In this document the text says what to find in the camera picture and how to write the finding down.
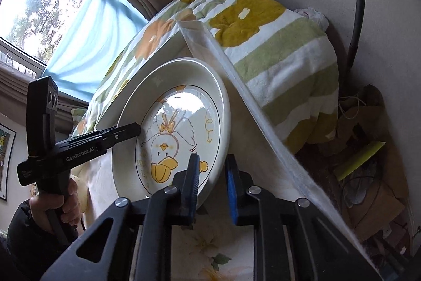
striped blanket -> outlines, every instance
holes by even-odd
[[[292,153],[334,136],[338,67],[327,36],[274,0],[174,0],[120,53],[74,136],[95,129],[130,78],[179,28],[203,22]]]

yellow bow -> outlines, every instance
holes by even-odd
[[[161,123],[160,127],[159,127],[159,132],[164,132],[164,131],[168,131],[169,134],[172,134],[174,131],[174,127],[176,126],[176,122],[173,120],[176,115],[178,114],[178,111],[176,111],[174,113],[174,115],[172,115],[169,123],[167,120],[167,116],[165,113],[162,114],[162,119],[164,121],[164,123]]]

plate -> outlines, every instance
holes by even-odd
[[[148,76],[154,69],[159,67],[169,60],[176,57],[191,56],[189,51],[185,51],[186,41],[183,35],[178,31],[171,38],[167,40],[154,54],[152,54],[142,67],[132,76],[129,82],[117,94],[115,99],[111,102],[109,107],[105,110],[98,123],[96,124],[97,130],[107,129],[115,126],[118,118],[123,111],[124,105],[134,92],[140,82]]]
[[[191,153],[198,153],[200,206],[218,180],[229,144],[229,100],[218,74],[193,58],[163,64],[133,92],[117,126],[132,122],[140,124],[141,134],[112,150],[119,196],[150,197],[187,168]]]

tree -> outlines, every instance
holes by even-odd
[[[62,38],[60,29],[69,8],[78,9],[82,0],[26,0],[23,16],[17,16],[7,40],[24,49],[25,41],[35,36],[39,47],[35,57],[47,63]]]

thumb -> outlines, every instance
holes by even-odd
[[[32,211],[47,211],[49,209],[58,209],[64,204],[64,196],[58,194],[39,194],[31,198],[30,207]]]

